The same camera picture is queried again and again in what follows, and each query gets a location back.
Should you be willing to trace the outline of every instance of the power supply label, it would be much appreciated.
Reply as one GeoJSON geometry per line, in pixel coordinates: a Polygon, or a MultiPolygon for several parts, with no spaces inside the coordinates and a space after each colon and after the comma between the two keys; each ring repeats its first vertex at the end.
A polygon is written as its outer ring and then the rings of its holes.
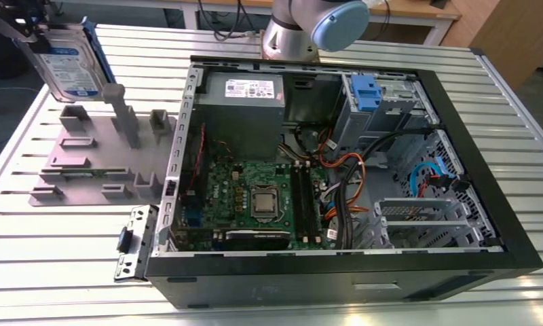
{"type": "Polygon", "coordinates": [[[59,89],[74,96],[94,96],[98,89],[86,69],[87,64],[78,50],[73,48],[51,48],[47,54],[41,54],[55,84],[59,89]]]}
{"type": "Polygon", "coordinates": [[[272,81],[228,79],[224,82],[224,97],[274,98],[272,81]]]}

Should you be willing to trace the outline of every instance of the hard drive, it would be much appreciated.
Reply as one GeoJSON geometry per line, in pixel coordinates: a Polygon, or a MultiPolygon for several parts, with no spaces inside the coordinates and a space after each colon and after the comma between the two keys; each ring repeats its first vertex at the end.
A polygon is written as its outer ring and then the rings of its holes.
{"type": "Polygon", "coordinates": [[[79,24],[41,24],[49,47],[39,52],[14,41],[38,71],[51,95],[61,102],[102,101],[103,86],[114,76],[94,32],[83,18],[79,24]]]}

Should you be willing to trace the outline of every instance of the open computer tower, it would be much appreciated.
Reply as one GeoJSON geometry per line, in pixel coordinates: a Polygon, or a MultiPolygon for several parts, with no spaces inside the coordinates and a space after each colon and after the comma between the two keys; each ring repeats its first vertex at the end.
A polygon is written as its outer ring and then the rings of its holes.
{"type": "Polygon", "coordinates": [[[191,58],[118,247],[115,281],[179,308],[440,300],[543,266],[432,71],[236,58],[191,58]]]}

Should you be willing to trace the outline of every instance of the white label sticker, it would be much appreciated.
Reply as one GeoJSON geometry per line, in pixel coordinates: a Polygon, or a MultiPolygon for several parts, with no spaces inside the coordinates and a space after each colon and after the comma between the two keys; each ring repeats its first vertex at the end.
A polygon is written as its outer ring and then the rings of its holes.
{"type": "Polygon", "coordinates": [[[224,82],[224,97],[272,98],[272,81],[228,79],[224,82]]]}
{"type": "Polygon", "coordinates": [[[81,56],[41,54],[41,58],[65,92],[77,96],[89,96],[97,92],[94,80],[87,70],[81,67],[81,56]]]}
{"type": "Polygon", "coordinates": [[[334,141],[332,141],[331,139],[328,139],[328,140],[326,141],[326,145],[327,145],[327,147],[331,148],[332,150],[335,149],[336,144],[334,143],[334,141]]]}
{"type": "Polygon", "coordinates": [[[335,231],[334,229],[327,229],[326,238],[328,238],[330,240],[335,240],[338,238],[338,231],[335,231]]]}

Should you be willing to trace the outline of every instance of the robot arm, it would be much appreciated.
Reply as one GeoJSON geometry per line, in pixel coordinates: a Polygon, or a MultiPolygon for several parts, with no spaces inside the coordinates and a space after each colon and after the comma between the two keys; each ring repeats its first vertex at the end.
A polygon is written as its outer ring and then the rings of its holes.
{"type": "Polygon", "coordinates": [[[262,38],[264,57],[312,61],[318,48],[335,52],[360,36],[368,8],[360,0],[275,0],[262,38]]]}

